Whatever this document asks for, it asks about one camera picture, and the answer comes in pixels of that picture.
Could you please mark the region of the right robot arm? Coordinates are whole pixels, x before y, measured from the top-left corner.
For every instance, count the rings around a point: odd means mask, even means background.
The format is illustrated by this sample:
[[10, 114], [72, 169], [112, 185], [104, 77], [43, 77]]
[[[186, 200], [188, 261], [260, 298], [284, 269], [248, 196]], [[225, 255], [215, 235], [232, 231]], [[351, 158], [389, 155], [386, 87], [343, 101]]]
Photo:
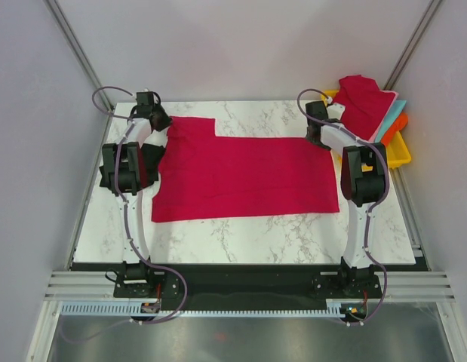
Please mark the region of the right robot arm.
[[373, 274], [371, 231], [376, 208], [389, 193], [386, 148], [357, 137], [336, 118], [329, 118], [323, 101], [311, 101], [300, 108], [307, 118], [306, 139], [323, 149], [341, 154], [340, 188], [348, 201], [349, 224], [342, 274], [338, 290], [344, 296], [356, 296], [364, 289], [364, 278]]

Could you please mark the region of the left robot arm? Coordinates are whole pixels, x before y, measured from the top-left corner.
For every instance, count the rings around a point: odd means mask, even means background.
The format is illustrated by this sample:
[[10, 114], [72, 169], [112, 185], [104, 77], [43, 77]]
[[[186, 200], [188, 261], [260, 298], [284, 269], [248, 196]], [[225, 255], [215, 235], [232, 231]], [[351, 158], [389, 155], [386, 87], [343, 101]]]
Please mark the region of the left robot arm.
[[156, 128], [164, 129], [171, 118], [161, 105], [160, 96], [148, 89], [136, 93], [124, 132], [113, 143], [102, 146], [100, 187], [114, 196], [121, 214], [122, 266], [116, 272], [120, 287], [131, 287], [140, 296], [151, 296], [157, 278], [149, 273], [150, 252], [144, 235], [143, 193], [159, 181], [158, 164], [165, 147], [149, 145], [146, 140]]

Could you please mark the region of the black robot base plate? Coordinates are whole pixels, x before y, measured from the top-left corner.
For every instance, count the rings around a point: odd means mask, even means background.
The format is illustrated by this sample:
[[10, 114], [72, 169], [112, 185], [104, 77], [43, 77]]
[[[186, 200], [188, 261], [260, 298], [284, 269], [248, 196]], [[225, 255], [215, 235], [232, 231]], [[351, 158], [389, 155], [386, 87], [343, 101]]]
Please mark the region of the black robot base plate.
[[182, 308], [315, 308], [329, 299], [361, 301], [383, 294], [379, 270], [350, 281], [341, 265], [164, 264], [149, 268], [150, 283], [120, 287], [116, 272], [106, 272], [116, 298], [158, 298], [169, 310]]

